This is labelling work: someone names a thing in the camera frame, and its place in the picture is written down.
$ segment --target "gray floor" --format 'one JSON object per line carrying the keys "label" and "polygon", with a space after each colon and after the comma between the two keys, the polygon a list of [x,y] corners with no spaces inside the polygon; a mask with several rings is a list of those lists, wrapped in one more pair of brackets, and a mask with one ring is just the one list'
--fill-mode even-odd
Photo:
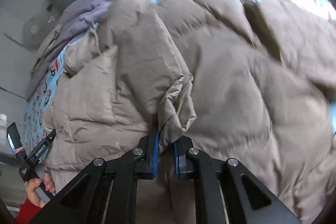
{"label": "gray floor", "polygon": [[26,200],[25,185],[14,166],[0,164],[0,197],[5,205],[13,207]]}

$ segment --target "gray handle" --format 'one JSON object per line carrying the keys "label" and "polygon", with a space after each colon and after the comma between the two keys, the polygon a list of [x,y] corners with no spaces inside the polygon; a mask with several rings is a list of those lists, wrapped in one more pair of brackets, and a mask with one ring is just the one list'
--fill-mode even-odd
{"label": "gray handle", "polygon": [[[43,167],[44,167],[43,164],[37,164],[34,170],[36,174],[38,175],[38,177],[42,180],[42,183],[44,184],[45,170],[43,170]],[[47,173],[51,177],[51,172],[49,169],[47,170]],[[50,198],[43,192],[43,190],[40,187],[35,189],[35,193],[44,203],[47,204],[50,201]]]}

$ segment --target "metal screw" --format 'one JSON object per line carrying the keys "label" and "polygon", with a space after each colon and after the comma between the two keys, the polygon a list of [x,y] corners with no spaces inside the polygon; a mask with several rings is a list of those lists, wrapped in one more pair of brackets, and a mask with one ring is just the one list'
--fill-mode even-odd
{"label": "metal screw", "polygon": [[104,160],[101,159],[101,158],[95,159],[95,160],[93,161],[93,164],[94,164],[95,166],[101,166],[103,163],[104,163]]}
{"label": "metal screw", "polygon": [[134,155],[140,156],[142,153],[143,153],[143,150],[141,148],[135,148],[133,150]]}
{"label": "metal screw", "polygon": [[227,161],[228,164],[230,164],[231,166],[237,166],[238,165],[238,161],[235,158],[230,158]]}
{"label": "metal screw", "polygon": [[189,148],[189,153],[191,155],[197,155],[199,153],[199,150],[195,147]]}

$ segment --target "red sleeve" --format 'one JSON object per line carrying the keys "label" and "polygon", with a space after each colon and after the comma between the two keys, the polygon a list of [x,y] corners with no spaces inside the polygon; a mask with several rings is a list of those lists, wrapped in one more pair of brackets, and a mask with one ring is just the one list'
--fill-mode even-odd
{"label": "red sleeve", "polygon": [[40,207],[35,206],[26,198],[25,203],[20,206],[20,212],[15,220],[17,224],[28,224],[40,210]]}

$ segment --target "human hand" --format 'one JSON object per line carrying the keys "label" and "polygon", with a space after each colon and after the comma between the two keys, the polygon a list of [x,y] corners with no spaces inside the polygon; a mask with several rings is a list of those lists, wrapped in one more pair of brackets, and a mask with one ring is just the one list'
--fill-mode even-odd
{"label": "human hand", "polygon": [[[37,207],[43,208],[45,203],[39,198],[39,196],[35,193],[35,189],[40,186],[42,183],[41,179],[31,179],[27,182],[26,185],[26,194],[28,200]],[[44,175],[44,185],[45,189],[50,193],[55,192],[55,184],[54,181],[51,179],[48,173]]]}

